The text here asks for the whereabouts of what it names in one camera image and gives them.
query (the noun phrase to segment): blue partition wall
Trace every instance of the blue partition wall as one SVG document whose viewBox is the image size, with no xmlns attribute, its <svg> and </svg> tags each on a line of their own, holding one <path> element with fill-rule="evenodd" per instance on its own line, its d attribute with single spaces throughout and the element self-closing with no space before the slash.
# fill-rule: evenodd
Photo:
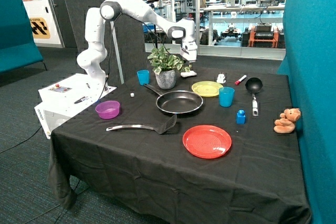
<svg viewBox="0 0 336 224">
<path fill-rule="evenodd" d="M 0 0 L 0 72 L 43 61 L 22 0 Z"/>
<path fill-rule="evenodd" d="M 286 0 L 286 56 L 312 223 L 336 223 L 336 0 Z"/>
</svg>

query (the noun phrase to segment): teddy bear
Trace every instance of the teddy bear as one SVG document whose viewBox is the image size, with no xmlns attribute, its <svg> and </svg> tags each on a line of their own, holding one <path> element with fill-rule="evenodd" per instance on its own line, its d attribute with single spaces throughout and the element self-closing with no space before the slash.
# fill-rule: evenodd
<svg viewBox="0 0 336 224">
<path fill-rule="evenodd" d="M 285 109 L 283 113 L 280 114 L 281 119 L 275 120 L 274 131 L 277 133 L 285 134 L 291 133 L 295 129 L 295 123 L 301 117 L 300 109 Z"/>
</svg>

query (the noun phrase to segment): spatula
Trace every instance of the spatula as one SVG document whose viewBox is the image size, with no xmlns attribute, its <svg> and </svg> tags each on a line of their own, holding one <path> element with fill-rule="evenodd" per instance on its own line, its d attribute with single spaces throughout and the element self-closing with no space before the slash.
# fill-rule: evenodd
<svg viewBox="0 0 336 224">
<path fill-rule="evenodd" d="M 163 134 L 170 128 L 174 127 L 177 121 L 177 115 L 173 115 L 171 118 L 169 118 L 166 122 L 157 125 L 156 127 L 150 127 L 146 125 L 141 125 L 141 124 L 126 124 L 126 125 L 118 125 L 114 127 L 109 127 L 106 128 L 106 131 L 114 131 L 114 130 L 119 130 L 119 129 L 124 129 L 124 128 L 143 128 L 143 129 L 148 129 L 148 130 L 154 130 L 158 134 Z"/>
</svg>

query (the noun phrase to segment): frying pan handle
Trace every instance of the frying pan handle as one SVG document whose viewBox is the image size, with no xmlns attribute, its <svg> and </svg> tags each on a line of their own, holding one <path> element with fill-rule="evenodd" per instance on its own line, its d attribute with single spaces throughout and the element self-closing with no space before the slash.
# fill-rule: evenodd
<svg viewBox="0 0 336 224">
<path fill-rule="evenodd" d="M 154 91 L 155 93 L 157 93 L 158 95 L 163 95 L 164 93 L 161 92 L 161 90 L 157 89 L 156 87 L 149 85 L 149 84 L 144 84 L 144 86 L 152 91 Z"/>
<path fill-rule="evenodd" d="M 253 99 L 252 99 L 252 115 L 258 116 L 259 112 L 258 112 L 257 98 L 254 94 L 252 95 L 252 97 L 253 97 Z"/>
</svg>

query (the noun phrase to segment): orange machine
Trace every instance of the orange machine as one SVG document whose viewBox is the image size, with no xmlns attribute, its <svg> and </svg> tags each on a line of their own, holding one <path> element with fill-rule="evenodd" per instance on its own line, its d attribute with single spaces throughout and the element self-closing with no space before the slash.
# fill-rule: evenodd
<svg viewBox="0 0 336 224">
<path fill-rule="evenodd" d="M 277 48 L 279 41 L 278 27 L 261 25 L 253 26 L 249 36 L 249 47 Z"/>
</svg>

